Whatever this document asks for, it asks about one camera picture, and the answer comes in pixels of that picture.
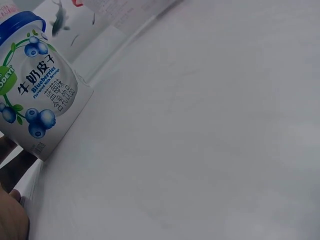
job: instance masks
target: brand logo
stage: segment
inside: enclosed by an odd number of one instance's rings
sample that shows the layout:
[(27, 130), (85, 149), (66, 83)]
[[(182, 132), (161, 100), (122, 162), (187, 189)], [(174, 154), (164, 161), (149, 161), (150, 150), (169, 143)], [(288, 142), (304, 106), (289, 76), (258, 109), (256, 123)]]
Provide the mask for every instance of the brand logo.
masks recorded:
[(5, 95), (9, 92), (17, 81), (17, 75), (15, 74), (15, 70), (10, 65), (0, 66), (0, 95)]

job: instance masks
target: white table surface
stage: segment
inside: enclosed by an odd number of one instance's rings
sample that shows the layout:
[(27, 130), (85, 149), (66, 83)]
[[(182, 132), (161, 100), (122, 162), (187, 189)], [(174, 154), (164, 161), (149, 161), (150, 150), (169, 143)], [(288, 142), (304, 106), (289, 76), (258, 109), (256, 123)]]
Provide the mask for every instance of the white table surface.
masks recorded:
[(319, 239), (319, 11), (169, 11), (98, 74), (43, 166), (30, 240)]

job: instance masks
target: blueberry illustration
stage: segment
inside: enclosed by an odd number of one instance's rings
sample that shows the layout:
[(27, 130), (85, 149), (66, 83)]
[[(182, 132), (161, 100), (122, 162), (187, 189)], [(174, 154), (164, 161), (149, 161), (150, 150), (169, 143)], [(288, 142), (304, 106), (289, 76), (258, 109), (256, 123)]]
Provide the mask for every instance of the blueberry illustration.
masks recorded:
[(0, 102), (0, 113), (2, 113), (5, 109), (6, 105), (3, 102)]
[(33, 58), (38, 55), (38, 45), (34, 43), (29, 43), (24, 47), (24, 53), (30, 58)]
[(42, 36), (45, 40), (48, 40), (47, 35), (45, 35), (43, 32), (41, 33), (41, 36)]
[(39, 121), (35, 121), (30, 123), (29, 125), (29, 133), (35, 139), (41, 139), (46, 135), (46, 130), (44, 126)]
[(49, 109), (42, 110), (39, 117), (44, 129), (50, 129), (56, 124), (56, 116), (53, 111)]
[(28, 123), (35, 122), (39, 118), (39, 112), (35, 108), (29, 108), (25, 112), (25, 119), (27, 120)]
[(38, 42), (38, 50), (39, 50), (39, 54), (42, 54), (42, 55), (48, 53), (48, 47), (42, 42)]
[(37, 44), (37, 43), (39, 42), (39, 38), (37, 38), (37, 37), (35, 37), (35, 36), (31, 36), (31, 37), (29, 38), (29, 42), (30, 42), (31, 44)]
[(4, 107), (2, 116), (4, 120), (6, 120), (10, 124), (13, 124), (17, 118), (16, 112), (9, 106)]

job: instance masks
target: finger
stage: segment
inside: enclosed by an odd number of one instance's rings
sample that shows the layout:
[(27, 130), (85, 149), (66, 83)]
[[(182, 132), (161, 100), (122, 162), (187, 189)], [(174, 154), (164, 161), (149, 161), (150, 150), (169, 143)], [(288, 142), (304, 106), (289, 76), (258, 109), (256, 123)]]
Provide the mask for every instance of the finger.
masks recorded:
[(16, 148), (12, 140), (6, 136), (0, 137), (0, 164), (8, 157), (8, 155)]
[(37, 157), (22, 150), (14, 159), (0, 168), (2, 188), (9, 193), (36, 160)]
[(14, 198), (15, 200), (17, 200), (18, 203), (20, 202), (20, 200), (21, 200), (21, 194), (20, 194), (20, 192), (19, 192), (18, 190), (13, 189), (13, 190), (9, 193), (9, 195), (10, 195), (12, 198)]

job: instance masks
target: blue lid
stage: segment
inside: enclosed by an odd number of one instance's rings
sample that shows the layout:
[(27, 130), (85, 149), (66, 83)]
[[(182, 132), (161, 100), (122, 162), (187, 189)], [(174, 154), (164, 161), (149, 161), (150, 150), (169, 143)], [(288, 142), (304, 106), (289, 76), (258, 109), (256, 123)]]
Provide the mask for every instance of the blue lid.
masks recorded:
[(0, 24), (0, 46), (17, 30), (34, 21), (42, 23), (39, 26), (42, 32), (46, 30), (46, 21), (32, 11), (22, 11), (5, 20)]

